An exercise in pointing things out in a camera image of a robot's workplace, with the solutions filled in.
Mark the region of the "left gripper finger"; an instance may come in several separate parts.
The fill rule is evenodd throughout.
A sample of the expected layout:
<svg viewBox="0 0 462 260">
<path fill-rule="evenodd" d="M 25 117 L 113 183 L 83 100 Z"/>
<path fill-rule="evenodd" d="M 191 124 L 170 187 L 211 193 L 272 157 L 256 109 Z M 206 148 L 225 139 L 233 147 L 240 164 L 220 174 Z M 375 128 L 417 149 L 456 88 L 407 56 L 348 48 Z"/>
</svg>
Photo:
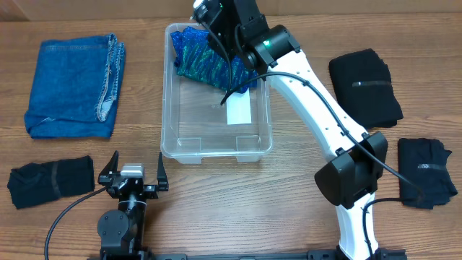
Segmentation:
<svg viewBox="0 0 462 260">
<path fill-rule="evenodd" d="M 159 153 L 158 162 L 157 162 L 157 184 L 159 186 L 169 185 L 161 152 Z"/>
<path fill-rule="evenodd" d="M 116 150 L 107 165 L 102 169 L 99 176 L 109 176 L 112 172 L 116 172 L 118 169 L 118 158 L 119 158 L 119 151 Z"/>
</svg>

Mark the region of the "blue sequin fabric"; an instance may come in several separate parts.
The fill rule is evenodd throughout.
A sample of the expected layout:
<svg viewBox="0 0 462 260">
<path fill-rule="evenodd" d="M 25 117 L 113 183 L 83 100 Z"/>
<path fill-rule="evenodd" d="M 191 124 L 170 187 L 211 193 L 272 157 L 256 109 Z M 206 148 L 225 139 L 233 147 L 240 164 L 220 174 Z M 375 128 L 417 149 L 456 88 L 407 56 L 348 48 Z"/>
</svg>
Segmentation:
<svg viewBox="0 0 462 260">
<path fill-rule="evenodd" d="M 208 43 L 209 32 L 187 27 L 170 34 L 176 52 L 177 75 L 221 90 L 236 87 L 257 76 L 239 57 L 227 63 Z"/>
</svg>

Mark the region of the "large black garment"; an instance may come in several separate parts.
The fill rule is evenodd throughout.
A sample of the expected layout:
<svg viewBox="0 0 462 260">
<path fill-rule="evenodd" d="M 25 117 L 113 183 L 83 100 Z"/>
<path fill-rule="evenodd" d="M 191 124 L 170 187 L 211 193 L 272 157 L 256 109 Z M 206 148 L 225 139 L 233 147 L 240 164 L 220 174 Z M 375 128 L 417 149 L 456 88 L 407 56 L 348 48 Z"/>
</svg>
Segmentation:
<svg viewBox="0 0 462 260">
<path fill-rule="evenodd" d="M 328 69 L 337 102 L 361 126 L 390 128 L 404 117 L 388 65 L 373 49 L 334 58 Z"/>
</svg>

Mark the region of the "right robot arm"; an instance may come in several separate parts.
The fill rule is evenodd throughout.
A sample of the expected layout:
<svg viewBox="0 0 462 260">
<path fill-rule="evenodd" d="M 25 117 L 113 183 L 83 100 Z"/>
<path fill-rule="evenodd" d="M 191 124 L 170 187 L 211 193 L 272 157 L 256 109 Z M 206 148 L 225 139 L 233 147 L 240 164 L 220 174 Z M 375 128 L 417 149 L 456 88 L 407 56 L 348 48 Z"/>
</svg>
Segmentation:
<svg viewBox="0 0 462 260">
<path fill-rule="evenodd" d="M 377 259 L 372 201 L 383 174 L 388 143 L 349 116 L 313 72 L 295 36 L 269 27 L 255 1 L 195 1 L 193 18 L 211 34 L 225 59 L 238 56 L 293 107 L 321 147 L 326 165 L 315 174 L 335 206 L 343 259 Z"/>
</svg>

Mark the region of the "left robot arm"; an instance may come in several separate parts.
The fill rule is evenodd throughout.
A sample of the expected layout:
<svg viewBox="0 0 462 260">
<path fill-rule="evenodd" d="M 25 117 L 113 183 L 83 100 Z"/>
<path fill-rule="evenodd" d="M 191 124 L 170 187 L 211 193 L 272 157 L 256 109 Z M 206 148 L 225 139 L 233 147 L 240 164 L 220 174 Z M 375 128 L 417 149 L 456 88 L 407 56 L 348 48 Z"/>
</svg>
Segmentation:
<svg viewBox="0 0 462 260">
<path fill-rule="evenodd" d="M 157 182 L 145 184 L 142 163 L 127 163 L 118 169 L 119 153 L 114 152 L 98 176 L 98 183 L 118 208 L 107 211 L 98 220 L 101 239 L 101 259 L 153 259 L 152 251 L 143 246 L 147 200 L 157 199 L 158 193 L 169 190 L 162 155 L 158 156 Z"/>
</svg>

